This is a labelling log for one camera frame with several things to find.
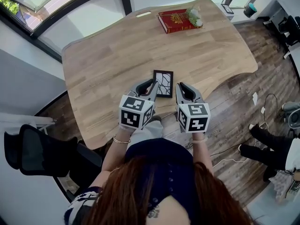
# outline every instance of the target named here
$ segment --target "gold emblem on book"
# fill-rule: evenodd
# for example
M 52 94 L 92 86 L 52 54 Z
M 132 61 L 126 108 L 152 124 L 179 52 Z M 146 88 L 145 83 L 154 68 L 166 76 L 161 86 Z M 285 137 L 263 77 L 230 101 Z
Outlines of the gold emblem on book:
M 174 22 L 174 23 L 183 23 L 182 21 L 182 17 L 183 16 L 180 16 L 179 14 L 175 13 L 175 14 L 172 14 L 171 15 L 171 21 Z

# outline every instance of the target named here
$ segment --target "tree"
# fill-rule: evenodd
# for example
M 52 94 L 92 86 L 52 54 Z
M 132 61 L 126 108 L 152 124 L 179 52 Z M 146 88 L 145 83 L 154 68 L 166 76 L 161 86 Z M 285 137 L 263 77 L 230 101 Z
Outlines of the tree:
M 16 15 L 20 10 L 19 4 L 11 0 L 0 0 L 0 3 L 2 3 L 13 15 Z

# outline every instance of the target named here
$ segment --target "book cover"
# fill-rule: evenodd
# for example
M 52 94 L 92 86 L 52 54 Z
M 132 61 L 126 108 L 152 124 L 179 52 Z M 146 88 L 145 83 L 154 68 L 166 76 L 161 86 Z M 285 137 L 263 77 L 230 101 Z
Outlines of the book cover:
M 200 28 L 191 24 L 185 12 L 186 9 L 179 9 L 158 13 L 158 19 L 164 27 L 166 33 Z

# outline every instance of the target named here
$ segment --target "forearm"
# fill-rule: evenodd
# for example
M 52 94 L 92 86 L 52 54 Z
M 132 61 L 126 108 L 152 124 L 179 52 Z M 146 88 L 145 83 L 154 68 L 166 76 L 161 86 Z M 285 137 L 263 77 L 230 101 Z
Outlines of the forearm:
M 115 138 L 120 142 L 128 142 L 131 135 L 132 135 L 131 132 L 119 129 Z M 127 145 L 128 145 L 127 143 L 119 144 L 113 141 L 103 161 L 102 171 L 111 172 L 113 169 L 123 164 Z
M 204 139 L 204 134 L 193 133 L 193 140 L 200 141 Z M 212 174 L 214 174 L 210 154 L 208 152 L 206 143 L 203 141 L 201 143 L 193 144 L 193 162 L 203 163 Z

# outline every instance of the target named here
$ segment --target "bracelet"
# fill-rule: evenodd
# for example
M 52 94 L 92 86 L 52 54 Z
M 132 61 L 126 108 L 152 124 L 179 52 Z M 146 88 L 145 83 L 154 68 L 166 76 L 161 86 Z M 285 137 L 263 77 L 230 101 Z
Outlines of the bracelet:
M 128 144 L 128 143 L 130 143 L 131 141 L 130 141 L 130 139 L 129 139 L 129 141 L 128 142 L 121 142 L 121 141 L 118 141 L 117 139 L 116 139 L 116 135 L 115 136 L 113 136 L 113 140 L 116 142 L 116 143 L 118 143 L 118 144 Z
M 207 137 L 206 138 L 203 138 L 203 139 L 201 139 L 201 140 L 192 140 L 192 143 L 204 143 L 204 142 L 206 142 L 207 141 Z

